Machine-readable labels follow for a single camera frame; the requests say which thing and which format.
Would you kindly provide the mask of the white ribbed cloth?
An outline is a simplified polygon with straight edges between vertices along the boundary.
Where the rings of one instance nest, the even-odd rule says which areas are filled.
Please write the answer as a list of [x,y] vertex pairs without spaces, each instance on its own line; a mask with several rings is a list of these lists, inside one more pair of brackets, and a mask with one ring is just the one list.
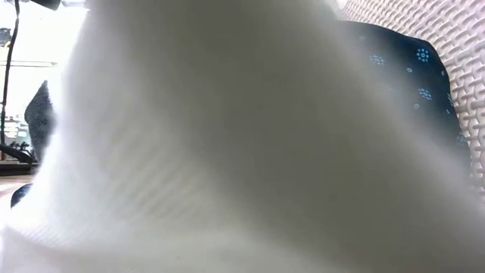
[[0,273],[485,273],[448,79],[322,0],[87,0]]

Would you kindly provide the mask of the navy dotted cloth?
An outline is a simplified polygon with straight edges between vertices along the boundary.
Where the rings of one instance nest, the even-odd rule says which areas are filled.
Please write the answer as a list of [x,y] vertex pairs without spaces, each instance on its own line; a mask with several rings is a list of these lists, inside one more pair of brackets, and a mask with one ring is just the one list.
[[45,165],[64,131],[59,159],[108,184],[195,165],[238,193],[316,193],[385,164],[417,181],[404,156],[415,140],[470,157],[436,50],[372,24],[193,24],[75,62],[87,69],[69,81],[64,112],[47,83],[27,106],[31,145]]

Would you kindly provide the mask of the white plastic storage bin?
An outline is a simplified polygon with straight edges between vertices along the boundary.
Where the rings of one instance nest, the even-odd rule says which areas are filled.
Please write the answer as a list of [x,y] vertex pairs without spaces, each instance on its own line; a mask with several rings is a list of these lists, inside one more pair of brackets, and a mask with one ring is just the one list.
[[438,51],[485,196],[485,0],[336,0],[343,16],[427,40]]

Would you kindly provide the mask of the black metal table frame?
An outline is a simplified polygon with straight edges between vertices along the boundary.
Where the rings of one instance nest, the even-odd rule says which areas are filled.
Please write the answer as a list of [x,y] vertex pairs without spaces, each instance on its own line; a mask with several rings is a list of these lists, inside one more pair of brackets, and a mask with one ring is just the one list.
[[39,167],[37,163],[0,162],[0,177],[31,175]]

